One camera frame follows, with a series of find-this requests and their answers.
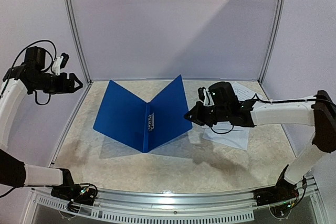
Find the printed paper sheet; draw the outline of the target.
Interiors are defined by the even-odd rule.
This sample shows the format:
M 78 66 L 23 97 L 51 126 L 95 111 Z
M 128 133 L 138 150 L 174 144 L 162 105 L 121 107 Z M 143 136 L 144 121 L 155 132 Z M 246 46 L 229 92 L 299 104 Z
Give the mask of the printed paper sheet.
M 239 84 L 238 82 L 232 83 L 232 88 L 234 93 L 238 97 L 239 101 L 245 101 L 250 99 L 256 99 L 257 97 L 263 99 L 263 95 L 261 93 L 257 93 L 246 86 Z

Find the blue file folder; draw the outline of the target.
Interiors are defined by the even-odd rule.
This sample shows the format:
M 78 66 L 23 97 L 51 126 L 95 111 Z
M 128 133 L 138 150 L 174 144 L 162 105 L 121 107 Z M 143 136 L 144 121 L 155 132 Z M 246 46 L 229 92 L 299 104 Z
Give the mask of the blue file folder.
M 150 102 L 109 81 L 93 129 L 142 153 L 166 144 L 192 129 L 182 76 L 176 77 Z M 148 115 L 154 113 L 154 130 Z

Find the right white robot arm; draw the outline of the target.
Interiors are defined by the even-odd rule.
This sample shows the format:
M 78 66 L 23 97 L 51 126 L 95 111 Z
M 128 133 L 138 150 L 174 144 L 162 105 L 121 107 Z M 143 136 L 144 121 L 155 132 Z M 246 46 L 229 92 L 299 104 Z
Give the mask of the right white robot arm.
M 240 101 L 229 82 L 217 82 L 198 89 L 199 100 L 184 118 L 200 126 L 219 122 L 232 126 L 256 127 L 266 124 L 299 124 L 314 127 L 312 139 L 280 175 L 271 190 L 276 201 L 291 194 L 292 186 L 327 153 L 335 152 L 335 104 L 328 93 L 289 100 L 262 100 L 258 95 Z

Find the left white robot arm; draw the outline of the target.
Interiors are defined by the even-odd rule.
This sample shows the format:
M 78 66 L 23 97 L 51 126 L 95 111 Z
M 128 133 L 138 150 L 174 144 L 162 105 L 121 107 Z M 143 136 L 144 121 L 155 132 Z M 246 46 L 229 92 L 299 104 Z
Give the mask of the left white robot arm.
M 24 61 L 11 66 L 1 84 L 1 185 L 57 187 L 67 200 L 73 200 L 78 195 L 78 188 L 68 169 L 26 164 L 8 152 L 8 145 L 17 112 L 26 96 L 37 95 L 39 91 L 48 96 L 72 94 L 83 84 L 74 73 L 61 71 L 69 60 L 68 54 L 56 55 L 46 67 L 45 59 L 49 53 L 46 49 L 29 46 L 23 53 Z

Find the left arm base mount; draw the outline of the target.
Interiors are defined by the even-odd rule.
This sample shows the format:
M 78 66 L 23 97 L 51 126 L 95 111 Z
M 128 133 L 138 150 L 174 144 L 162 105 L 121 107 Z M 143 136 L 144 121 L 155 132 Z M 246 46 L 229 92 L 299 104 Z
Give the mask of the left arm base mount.
M 68 186 L 54 186 L 50 194 L 55 198 L 68 201 L 68 206 L 73 204 L 92 206 L 98 195 L 98 189 L 94 184 L 81 183 Z

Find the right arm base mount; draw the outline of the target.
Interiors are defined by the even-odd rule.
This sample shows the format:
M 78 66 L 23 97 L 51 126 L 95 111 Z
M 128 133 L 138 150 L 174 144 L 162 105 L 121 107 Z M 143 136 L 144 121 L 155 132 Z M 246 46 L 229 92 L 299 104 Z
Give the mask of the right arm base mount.
M 286 204 L 289 200 L 294 199 L 294 205 L 299 203 L 305 195 L 304 189 L 299 194 L 297 185 L 288 183 L 287 181 L 279 181 L 274 186 L 264 187 L 253 190 L 253 199 L 257 206 L 272 205 L 277 203 Z

